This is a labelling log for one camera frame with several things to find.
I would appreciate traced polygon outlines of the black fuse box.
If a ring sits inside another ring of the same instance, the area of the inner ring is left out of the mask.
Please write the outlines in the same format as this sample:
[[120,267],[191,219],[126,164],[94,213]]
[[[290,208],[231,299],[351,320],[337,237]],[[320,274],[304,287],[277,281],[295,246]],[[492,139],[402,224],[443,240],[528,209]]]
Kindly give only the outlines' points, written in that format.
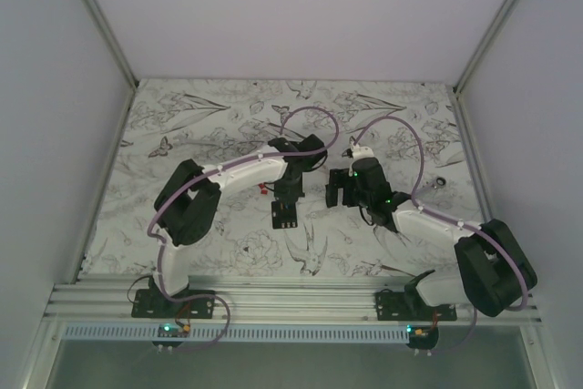
[[297,228],[298,219],[296,204],[274,200],[271,203],[271,226],[274,230]]

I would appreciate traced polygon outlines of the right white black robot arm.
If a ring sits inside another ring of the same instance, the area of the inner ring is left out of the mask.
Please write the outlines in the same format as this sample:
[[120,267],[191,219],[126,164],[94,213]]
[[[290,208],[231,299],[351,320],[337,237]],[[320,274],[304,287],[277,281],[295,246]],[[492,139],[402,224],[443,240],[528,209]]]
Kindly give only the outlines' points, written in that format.
[[527,307],[537,275],[503,221],[465,222],[428,209],[415,195],[393,190],[376,158],[332,169],[325,189],[328,207],[356,208],[373,227],[437,243],[455,255],[451,271],[432,268],[405,285],[404,310],[412,319],[450,304],[470,304],[488,317]]

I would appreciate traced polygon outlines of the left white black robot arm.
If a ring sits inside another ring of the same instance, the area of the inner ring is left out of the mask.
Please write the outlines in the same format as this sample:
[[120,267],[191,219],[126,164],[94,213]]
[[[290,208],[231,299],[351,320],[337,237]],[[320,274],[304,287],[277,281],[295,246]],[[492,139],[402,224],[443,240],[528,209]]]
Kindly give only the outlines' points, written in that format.
[[272,227],[295,228],[296,202],[304,196],[302,177],[326,157],[324,143],[310,135],[301,141],[275,138],[248,155],[218,165],[182,161],[156,198],[156,214],[147,230],[148,236],[160,242],[155,309],[168,318],[184,311],[183,291],[189,285],[187,249],[209,233],[222,200],[262,183],[271,184]]

